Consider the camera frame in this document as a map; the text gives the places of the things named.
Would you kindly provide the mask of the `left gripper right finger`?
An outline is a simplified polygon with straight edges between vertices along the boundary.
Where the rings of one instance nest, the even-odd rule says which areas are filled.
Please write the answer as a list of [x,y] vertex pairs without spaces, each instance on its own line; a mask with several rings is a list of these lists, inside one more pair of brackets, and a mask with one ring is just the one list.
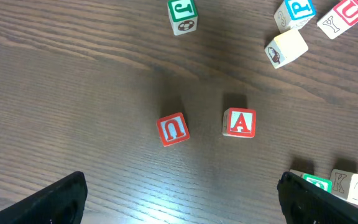
[[358,224],[358,208],[294,173],[284,172],[277,190],[287,223]]

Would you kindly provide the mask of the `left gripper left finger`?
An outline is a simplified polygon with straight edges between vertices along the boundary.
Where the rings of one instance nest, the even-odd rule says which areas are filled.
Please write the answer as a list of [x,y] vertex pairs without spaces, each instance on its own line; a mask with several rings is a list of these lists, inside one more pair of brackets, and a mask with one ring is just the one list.
[[80,171],[0,211],[0,224],[80,224],[88,194]]

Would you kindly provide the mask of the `green R block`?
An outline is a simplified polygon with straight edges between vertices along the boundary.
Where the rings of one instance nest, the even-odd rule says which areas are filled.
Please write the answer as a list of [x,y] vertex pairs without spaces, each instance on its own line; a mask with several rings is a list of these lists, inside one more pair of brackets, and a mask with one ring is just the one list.
[[295,175],[299,175],[302,179],[306,180],[307,182],[331,193],[332,184],[333,184],[331,180],[324,179],[315,175],[307,174],[293,169],[291,169],[290,172]]

